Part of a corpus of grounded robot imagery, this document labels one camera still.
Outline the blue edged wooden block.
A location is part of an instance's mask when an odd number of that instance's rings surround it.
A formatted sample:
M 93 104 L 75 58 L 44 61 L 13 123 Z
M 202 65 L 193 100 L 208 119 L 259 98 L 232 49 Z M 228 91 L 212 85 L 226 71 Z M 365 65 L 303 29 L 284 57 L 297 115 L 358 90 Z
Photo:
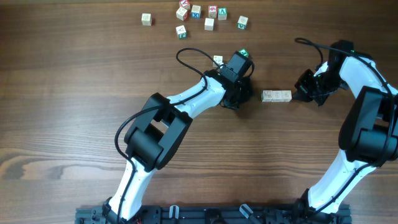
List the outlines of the blue edged wooden block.
M 282 100 L 283 102 L 290 102 L 292 100 L 292 92 L 290 90 L 283 90 Z

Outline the blue P wooden block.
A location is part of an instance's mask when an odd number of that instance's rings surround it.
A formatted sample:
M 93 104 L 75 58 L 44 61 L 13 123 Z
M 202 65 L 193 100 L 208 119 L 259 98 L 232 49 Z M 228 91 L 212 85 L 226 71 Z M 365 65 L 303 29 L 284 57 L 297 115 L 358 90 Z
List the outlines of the blue P wooden block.
M 272 102 L 283 102 L 281 91 L 272 91 Z

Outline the wooden picture block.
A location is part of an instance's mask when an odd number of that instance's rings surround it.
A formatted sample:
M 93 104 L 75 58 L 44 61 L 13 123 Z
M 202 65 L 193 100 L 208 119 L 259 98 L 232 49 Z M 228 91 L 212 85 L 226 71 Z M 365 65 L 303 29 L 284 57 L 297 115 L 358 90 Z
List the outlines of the wooden picture block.
M 273 100 L 272 90 L 263 90 L 261 100 L 262 102 L 271 102 Z

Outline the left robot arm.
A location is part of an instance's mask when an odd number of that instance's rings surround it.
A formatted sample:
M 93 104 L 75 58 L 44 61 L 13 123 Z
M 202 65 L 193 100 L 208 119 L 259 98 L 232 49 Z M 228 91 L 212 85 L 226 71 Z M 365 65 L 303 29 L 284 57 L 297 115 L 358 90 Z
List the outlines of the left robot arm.
M 250 99 L 254 63 L 247 55 L 236 51 L 228 63 L 215 65 L 182 93 L 168 97 L 153 94 L 140 112 L 116 131 L 115 148 L 126 160 L 126 168 L 115 195 L 103 204 L 107 222 L 137 219 L 151 178 L 175 155 L 196 116 L 217 105 L 236 110 Z

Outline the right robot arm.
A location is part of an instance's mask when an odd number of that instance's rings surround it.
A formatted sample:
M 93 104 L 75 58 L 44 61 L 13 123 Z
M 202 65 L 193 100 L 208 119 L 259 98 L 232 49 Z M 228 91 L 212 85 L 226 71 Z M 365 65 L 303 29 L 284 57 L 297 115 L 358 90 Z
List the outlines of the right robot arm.
M 317 51 L 327 49 L 329 56 L 300 76 L 293 99 L 321 106 L 339 89 L 355 97 L 340 129 L 335 160 L 294 207 L 296 218 L 304 222 L 329 222 L 363 177 L 397 159 L 397 89 L 378 72 L 373 58 L 355 51 L 351 41 L 324 46 L 297 37 L 295 42 Z

